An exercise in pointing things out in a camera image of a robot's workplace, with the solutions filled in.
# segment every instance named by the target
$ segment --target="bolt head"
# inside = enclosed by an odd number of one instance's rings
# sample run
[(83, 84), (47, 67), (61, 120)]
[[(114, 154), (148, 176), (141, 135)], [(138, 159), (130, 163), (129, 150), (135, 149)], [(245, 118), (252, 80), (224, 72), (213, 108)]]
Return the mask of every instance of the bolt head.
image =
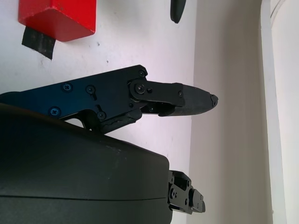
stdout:
[(145, 77), (146, 76), (146, 72), (144, 70), (139, 70), (138, 72), (140, 77)]
[(94, 94), (95, 93), (95, 87), (92, 86), (92, 85), (88, 85), (86, 87), (86, 92), (89, 93), (89, 94)]
[(176, 196), (176, 190), (175, 189), (171, 189), (170, 198), (173, 199), (175, 196)]
[(106, 114), (104, 112), (99, 112), (97, 114), (97, 116), (98, 116), (99, 120), (105, 120), (106, 119)]
[(70, 84), (70, 83), (63, 83), (63, 84), (61, 85), (61, 89), (62, 89), (62, 91), (64, 91), (64, 92), (71, 92), (71, 91), (73, 90), (73, 86), (72, 86), (72, 84)]
[(54, 106), (49, 109), (49, 115), (51, 117), (58, 118), (58, 117), (60, 117), (60, 114), (61, 114), (61, 111), (58, 107)]
[(144, 92), (145, 92), (144, 85), (143, 84), (137, 84), (135, 86), (135, 91), (139, 94), (144, 94)]

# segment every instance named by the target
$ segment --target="black metal bracket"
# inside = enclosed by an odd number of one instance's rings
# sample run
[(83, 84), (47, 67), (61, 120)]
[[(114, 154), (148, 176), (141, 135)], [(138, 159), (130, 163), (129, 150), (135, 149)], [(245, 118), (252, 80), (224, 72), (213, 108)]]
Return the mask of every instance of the black metal bracket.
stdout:
[(182, 172), (169, 171), (168, 204), (172, 210), (192, 214), (205, 212), (204, 197), (192, 186), (191, 179)]
[(201, 89), (146, 80), (141, 65), (23, 92), (0, 95), (0, 103), (52, 118), (79, 119), (84, 128), (106, 134), (135, 123), (143, 113), (194, 115), (213, 109), (218, 98)]

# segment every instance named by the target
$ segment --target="white wall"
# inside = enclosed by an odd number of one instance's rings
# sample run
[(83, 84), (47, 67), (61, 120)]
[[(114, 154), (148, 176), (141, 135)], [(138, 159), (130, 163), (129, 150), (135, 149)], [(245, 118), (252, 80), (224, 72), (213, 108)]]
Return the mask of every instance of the white wall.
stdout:
[(299, 1), (286, 0), (272, 26), (285, 207), (288, 224), (299, 221)]
[[(17, 21), (18, 0), (1, 0), (0, 94), (136, 64), (147, 68), (149, 80), (192, 85), (196, 5), (188, 0), (175, 24), (169, 0), (98, 0), (96, 34), (57, 42), (51, 61), (21, 45), (25, 27)], [(144, 116), (111, 135), (163, 154), (171, 169), (189, 172), (191, 117)], [(186, 223), (186, 215), (174, 213), (173, 223)]]
[(272, 223), (258, 29), (260, 0), (199, 0), (194, 84), (219, 97), (192, 118), (190, 177), (206, 213), (189, 224)]

